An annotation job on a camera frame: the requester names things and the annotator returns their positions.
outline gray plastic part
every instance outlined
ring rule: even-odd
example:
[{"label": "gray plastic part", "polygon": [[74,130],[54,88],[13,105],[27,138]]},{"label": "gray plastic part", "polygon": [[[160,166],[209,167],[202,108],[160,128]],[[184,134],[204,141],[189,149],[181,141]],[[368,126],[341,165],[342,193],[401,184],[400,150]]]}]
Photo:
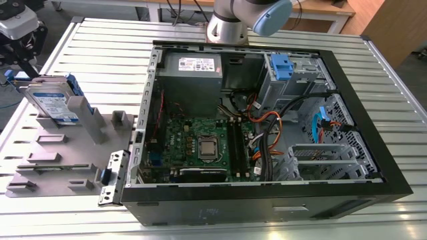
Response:
[{"label": "gray plastic part", "polygon": [[67,180],[67,188],[73,192],[78,191],[91,191],[93,189],[93,183],[87,179],[69,179]]},{"label": "gray plastic part", "polygon": [[90,163],[87,166],[85,166],[85,167],[75,167],[74,169],[71,169],[71,170],[74,170],[74,171],[81,171],[81,172],[87,172],[87,173],[95,173],[95,171],[97,171],[97,167],[93,165],[93,163]]},{"label": "gray plastic part", "polygon": [[41,125],[41,127],[43,129],[57,129],[58,125],[55,124],[55,122],[53,121],[53,119],[50,117],[43,117],[37,115],[35,119],[34,119],[38,124]]},{"label": "gray plastic part", "polygon": [[34,191],[35,184],[23,178],[21,181],[11,181],[6,185],[6,190],[14,193],[30,193]]},{"label": "gray plastic part", "polygon": [[58,162],[61,160],[61,155],[57,152],[34,152],[29,153],[26,162],[38,163],[38,162]]},{"label": "gray plastic part", "polygon": [[15,169],[15,172],[17,172],[19,175],[25,176],[25,177],[38,176],[38,175],[41,174],[41,172],[37,171],[34,168],[17,168],[17,169]]},{"label": "gray plastic part", "polygon": [[35,140],[38,144],[49,144],[49,143],[65,143],[66,136],[65,134],[45,134],[37,135]]},{"label": "gray plastic part", "polygon": [[101,144],[103,141],[103,134],[99,130],[102,123],[98,122],[99,112],[93,109],[93,114],[87,108],[87,100],[83,96],[70,96],[67,100],[66,107],[71,111],[77,118],[81,126],[83,127],[87,135],[90,136],[94,144]]},{"label": "gray plastic part", "polygon": [[[63,134],[66,142],[57,142],[49,144],[38,144],[33,142],[30,145],[30,153],[57,153],[61,156],[59,162],[39,163],[49,166],[71,166],[87,165],[86,167],[73,167],[71,170],[34,170],[33,168],[22,168],[15,170],[13,182],[22,182],[29,180],[35,184],[33,192],[11,192],[6,191],[5,195],[10,198],[21,197],[46,197],[46,196],[82,196],[97,195],[101,191],[101,186],[93,184],[91,191],[71,191],[69,180],[87,179],[94,182],[95,172],[99,172],[106,167],[110,153],[122,149],[128,149],[132,135],[132,124],[128,129],[114,130],[111,124],[111,115],[102,115],[105,126],[99,131],[105,135],[102,144],[93,144],[91,138],[83,127],[79,125],[61,126],[58,129],[38,128],[37,135]],[[133,115],[128,114],[126,119],[133,123]],[[19,165],[31,165],[22,161]]]},{"label": "gray plastic part", "polygon": [[130,122],[125,111],[111,111],[110,123],[114,130],[129,128]]},{"label": "gray plastic part", "polygon": [[26,185],[13,185],[7,186],[5,189],[13,193],[31,193],[34,191],[34,188]]},{"label": "gray plastic part", "polygon": [[94,172],[94,178],[93,178],[93,183],[101,188],[103,187],[101,183],[101,174],[102,174],[102,169],[95,169]]}]

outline metal bracket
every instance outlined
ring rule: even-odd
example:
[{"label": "metal bracket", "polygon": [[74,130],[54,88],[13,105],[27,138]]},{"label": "metal bracket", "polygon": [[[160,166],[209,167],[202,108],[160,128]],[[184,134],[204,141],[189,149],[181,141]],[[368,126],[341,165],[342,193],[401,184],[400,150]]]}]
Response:
[{"label": "metal bracket", "polygon": [[122,206],[121,192],[125,185],[125,176],[129,163],[129,152],[119,150],[110,153],[106,169],[110,171],[107,185],[101,188],[97,206]]}]

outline connector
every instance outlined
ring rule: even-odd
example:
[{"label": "connector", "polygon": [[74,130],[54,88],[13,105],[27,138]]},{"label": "connector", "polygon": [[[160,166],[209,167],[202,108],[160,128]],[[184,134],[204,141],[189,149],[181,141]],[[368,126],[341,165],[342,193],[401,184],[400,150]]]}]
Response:
[{"label": "connector", "polygon": [[356,129],[354,129],[354,126],[348,125],[348,124],[341,124],[341,125],[338,126],[338,128],[337,128],[337,131],[344,132],[344,133],[346,133],[346,132],[349,132],[349,131],[354,131],[354,130],[356,130]]},{"label": "connector", "polygon": [[320,121],[320,127],[322,128],[324,131],[333,130],[333,126],[330,125],[330,121],[326,121],[324,119],[321,119],[321,121]]}]

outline power supply label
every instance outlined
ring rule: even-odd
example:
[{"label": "power supply label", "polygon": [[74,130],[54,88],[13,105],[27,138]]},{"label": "power supply label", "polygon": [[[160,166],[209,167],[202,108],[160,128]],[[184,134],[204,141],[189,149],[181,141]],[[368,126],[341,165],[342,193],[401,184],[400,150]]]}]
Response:
[{"label": "power supply label", "polygon": [[213,58],[188,58],[178,59],[178,71],[214,72]]},{"label": "power supply label", "polygon": [[38,106],[59,124],[74,124],[78,121],[77,115],[67,110],[62,93],[34,92],[31,95]]}]

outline slotted aluminum table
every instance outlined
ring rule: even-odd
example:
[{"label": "slotted aluminum table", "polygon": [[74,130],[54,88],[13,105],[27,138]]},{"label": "slotted aluminum table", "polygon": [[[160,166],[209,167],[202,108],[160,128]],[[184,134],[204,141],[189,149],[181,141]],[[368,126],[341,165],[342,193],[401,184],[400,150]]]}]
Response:
[{"label": "slotted aluminum table", "polygon": [[[101,114],[125,110],[137,115],[152,40],[204,39],[196,26],[86,18],[69,24],[41,73],[70,72]],[[0,237],[427,238],[427,114],[372,43],[357,36],[296,31],[270,37],[249,32],[248,40],[250,45],[333,51],[413,194],[334,220],[164,227],[142,227],[124,207],[97,207],[97,195],[7,198],[5,187],[38,126],[35,110],[23,100],[0,135]]]}]

